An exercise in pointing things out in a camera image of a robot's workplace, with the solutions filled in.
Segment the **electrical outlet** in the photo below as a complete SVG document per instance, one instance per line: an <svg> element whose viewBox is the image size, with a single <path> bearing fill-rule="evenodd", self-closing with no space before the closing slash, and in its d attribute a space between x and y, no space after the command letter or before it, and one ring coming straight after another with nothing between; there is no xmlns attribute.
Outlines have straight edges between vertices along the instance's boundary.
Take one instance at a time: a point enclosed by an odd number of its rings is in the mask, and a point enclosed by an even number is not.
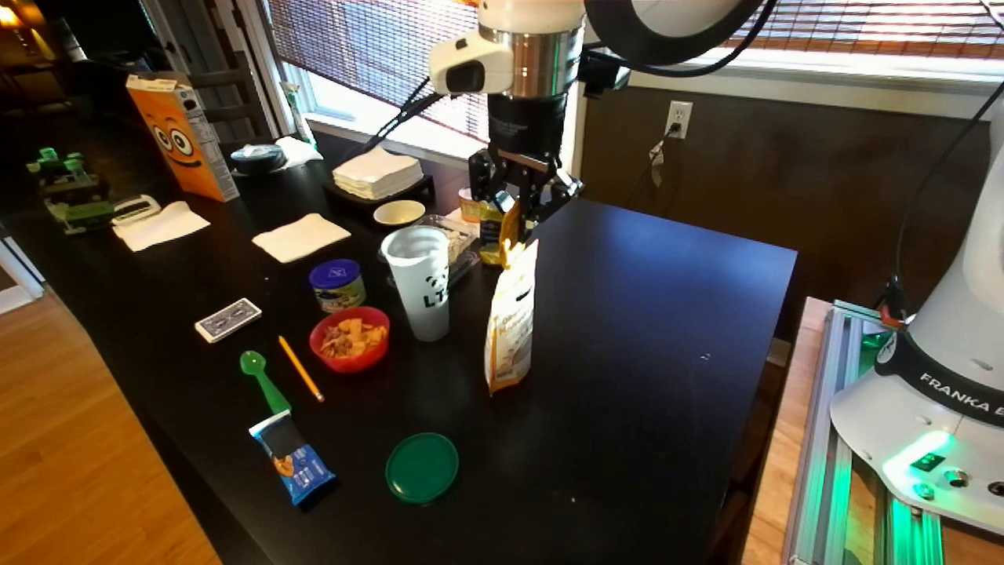
<svg viewBox="0 0 1004 565"><path fill-rule="evenodd" d="M686 132L691 132L691 113L692 113L692 103L691 103L691 101L667 101L666 137L686 137Z"/></svg>

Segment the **orange container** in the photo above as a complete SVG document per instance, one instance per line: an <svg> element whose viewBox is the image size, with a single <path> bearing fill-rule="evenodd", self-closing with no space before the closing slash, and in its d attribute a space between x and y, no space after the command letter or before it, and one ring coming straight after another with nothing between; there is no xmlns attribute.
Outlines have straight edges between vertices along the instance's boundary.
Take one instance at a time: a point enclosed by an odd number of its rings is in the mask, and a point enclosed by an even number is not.
<svg viewBox="0 0 1004 565"><path fill-rule="evenodd" d="M388 348L388 316L378 308L344 308L310 331L310 351L335 373L365 373Z"/></svg>
<svg viewBox="0 0 1004 565"><path fill-rule="evenodd" d="M238 199L218 137L195 88L174 77L128 77L124 90L144 115L180 188L210 202Z"/></svg>

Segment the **bowl of food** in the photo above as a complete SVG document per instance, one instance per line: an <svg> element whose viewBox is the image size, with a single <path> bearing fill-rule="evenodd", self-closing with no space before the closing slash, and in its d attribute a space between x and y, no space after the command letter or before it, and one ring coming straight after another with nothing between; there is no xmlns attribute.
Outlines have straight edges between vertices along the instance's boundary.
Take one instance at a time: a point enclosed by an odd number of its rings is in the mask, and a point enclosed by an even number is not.
<svg viewBox="0 0 1004 565"><path fill-rule="evenodd" d="M386 228L412 227L427 213L420 202L386 202L373 212L373 224Z"/></svg>
<svg viewBox="0 0 1004 565"><path fill-rule="evenodd" d="M388 316L378 308L344 308L310 331L310 351L335 373L362 373L386 358Z"/></svg>

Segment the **window blinds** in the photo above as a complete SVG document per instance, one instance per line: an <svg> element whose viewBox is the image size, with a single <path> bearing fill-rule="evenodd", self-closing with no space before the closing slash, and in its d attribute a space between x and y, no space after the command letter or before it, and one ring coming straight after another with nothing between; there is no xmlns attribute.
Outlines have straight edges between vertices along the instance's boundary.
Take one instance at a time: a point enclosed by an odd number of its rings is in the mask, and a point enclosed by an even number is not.
<svg viewBox="0 0 1004 565"><path fill-rule="evenodd" d="M983 0L778 0L752 47L1004 61L1001 36Z"/></svg>
<svg viewBox="0 0 1004 565"><path fill-rule="evenodd" d="M432 44L471 36L455 0L262 0L277 53L322 78L401 103Z"/></svg>

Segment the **wooden floor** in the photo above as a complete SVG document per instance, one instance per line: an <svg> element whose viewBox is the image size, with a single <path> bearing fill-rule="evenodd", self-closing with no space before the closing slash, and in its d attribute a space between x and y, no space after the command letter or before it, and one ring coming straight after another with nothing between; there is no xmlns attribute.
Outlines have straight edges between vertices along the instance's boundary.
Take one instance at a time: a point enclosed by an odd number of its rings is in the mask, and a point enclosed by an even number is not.
<svg viewBox="0 0 1004 565"><path fill-rule="evenodd" d="M0 313L0 563L218 563L67 305Z"/></svg>

